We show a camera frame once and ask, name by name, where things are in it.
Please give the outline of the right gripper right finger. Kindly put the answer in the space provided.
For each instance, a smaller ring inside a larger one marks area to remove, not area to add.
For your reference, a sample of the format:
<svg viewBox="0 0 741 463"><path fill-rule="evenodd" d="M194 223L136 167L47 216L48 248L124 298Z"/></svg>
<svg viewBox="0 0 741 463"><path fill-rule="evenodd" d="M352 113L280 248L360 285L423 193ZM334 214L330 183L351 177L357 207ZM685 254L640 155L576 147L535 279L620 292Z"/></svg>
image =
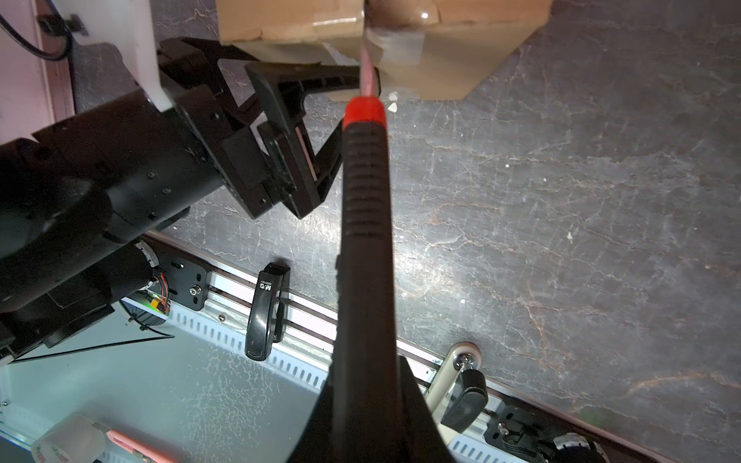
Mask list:
<svg viewBox="0 0 741 463"><path fill-rule="evenodd" d="M401 462L454 463L407 360L399 356L401 384Z"/></svg>

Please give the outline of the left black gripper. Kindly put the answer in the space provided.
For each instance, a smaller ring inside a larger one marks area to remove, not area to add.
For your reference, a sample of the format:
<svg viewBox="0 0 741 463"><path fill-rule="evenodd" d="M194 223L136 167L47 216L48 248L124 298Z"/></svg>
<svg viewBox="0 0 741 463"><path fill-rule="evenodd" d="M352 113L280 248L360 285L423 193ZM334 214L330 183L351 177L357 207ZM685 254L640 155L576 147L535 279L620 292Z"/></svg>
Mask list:
<svg viewBox="0 0 741 463"><path fill-rule="evenodd" d="M372 65L266 63L235 46L191 38L165 40L157 57L175 82L213 94L217 110L196 127L216 142L215 165L253 218L276 204L307 216L326 200L342 166L342 131L380 135L380 84ZM254 90L245 102L235 99L220 62L245 68ZM315 154L303 122L307 96L354 90L360 95Z"/></svg>

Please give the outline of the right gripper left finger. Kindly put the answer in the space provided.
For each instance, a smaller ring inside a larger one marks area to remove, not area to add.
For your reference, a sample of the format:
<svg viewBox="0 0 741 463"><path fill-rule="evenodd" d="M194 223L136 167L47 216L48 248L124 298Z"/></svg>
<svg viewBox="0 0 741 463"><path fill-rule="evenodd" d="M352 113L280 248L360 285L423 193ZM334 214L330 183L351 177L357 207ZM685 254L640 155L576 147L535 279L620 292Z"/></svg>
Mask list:
<svg viewBox="0 0 741 463"><path fill-rule="evenodd" d="M312 414L288 458L289 463L331 463L335 461L334 399L334 372L330 370Z"/></svg>

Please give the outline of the red black utility knife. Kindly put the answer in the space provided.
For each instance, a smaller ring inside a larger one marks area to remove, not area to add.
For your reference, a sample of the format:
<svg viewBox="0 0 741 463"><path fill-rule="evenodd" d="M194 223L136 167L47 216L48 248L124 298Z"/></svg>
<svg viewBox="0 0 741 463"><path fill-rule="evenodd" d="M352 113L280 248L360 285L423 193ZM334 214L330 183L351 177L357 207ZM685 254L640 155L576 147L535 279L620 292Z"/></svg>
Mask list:
<svg viewBox="0 0 741 463"><path fill-rule="evenodd" d="M343 117L339 320L333 354L332 448L337 462L399 458L401 394L385 106L366 39L360 95Z"/></svg>

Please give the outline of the brown cardboard express box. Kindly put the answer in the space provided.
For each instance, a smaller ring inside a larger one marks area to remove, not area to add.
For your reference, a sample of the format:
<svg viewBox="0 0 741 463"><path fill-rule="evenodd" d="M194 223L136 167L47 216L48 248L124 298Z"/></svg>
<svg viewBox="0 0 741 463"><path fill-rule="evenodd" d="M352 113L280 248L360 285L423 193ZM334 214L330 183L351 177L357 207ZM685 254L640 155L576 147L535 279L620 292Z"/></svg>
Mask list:
<svg viewBox="0 0 741 463"><path fill-rule="evenodd" d="M536 30L550 0L219 1L219 38L266 62L356 66L387 98L462 100Z"/></svg>

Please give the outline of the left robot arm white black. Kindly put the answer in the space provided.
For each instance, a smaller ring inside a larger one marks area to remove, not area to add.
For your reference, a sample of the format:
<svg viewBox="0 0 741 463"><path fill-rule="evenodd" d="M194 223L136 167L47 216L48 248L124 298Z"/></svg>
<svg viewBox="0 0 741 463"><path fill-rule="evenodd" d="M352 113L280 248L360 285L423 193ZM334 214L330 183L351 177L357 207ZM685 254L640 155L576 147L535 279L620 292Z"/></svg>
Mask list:
<svg viewBox="0 0 741 463"><path fill-rule="evenodd" d="M341 131L314 150L304 101L353 91L357 67L277 64L193 38L157 42L147 1L54 1L42 31L112 44L137 89L1 148L1 361L53 346L152 282L143 241L225 187L253 218L320 206Z"/></svg>

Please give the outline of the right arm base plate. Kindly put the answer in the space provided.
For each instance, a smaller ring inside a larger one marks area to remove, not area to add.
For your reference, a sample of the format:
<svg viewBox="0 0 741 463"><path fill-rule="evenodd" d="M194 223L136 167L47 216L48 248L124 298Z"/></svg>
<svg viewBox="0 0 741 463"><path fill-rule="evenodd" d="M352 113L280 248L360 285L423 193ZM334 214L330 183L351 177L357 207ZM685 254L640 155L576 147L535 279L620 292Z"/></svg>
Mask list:
<svg viewBox="0 0 741 463"><path fill-rule="evenodd" d="M484 441L526 462L610 461L596 441L557 426L538 413L505 403L492 415L484 432Z"/></svg>

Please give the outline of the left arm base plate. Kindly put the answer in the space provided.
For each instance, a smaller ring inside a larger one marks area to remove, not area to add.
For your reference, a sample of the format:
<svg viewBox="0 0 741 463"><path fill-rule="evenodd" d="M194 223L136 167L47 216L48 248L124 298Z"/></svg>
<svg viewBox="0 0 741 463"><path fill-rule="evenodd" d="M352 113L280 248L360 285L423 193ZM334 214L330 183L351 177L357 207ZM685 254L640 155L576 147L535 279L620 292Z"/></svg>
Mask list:
<svg viewBox="0 0 741 463"><path fill-rule="evenodd" d="M158 268L165 276L169 289L168 299L191 311L202 311L208 296L210 277L206 262L153 237L144 237L144 241L152 247L159 260Z"/></svg>

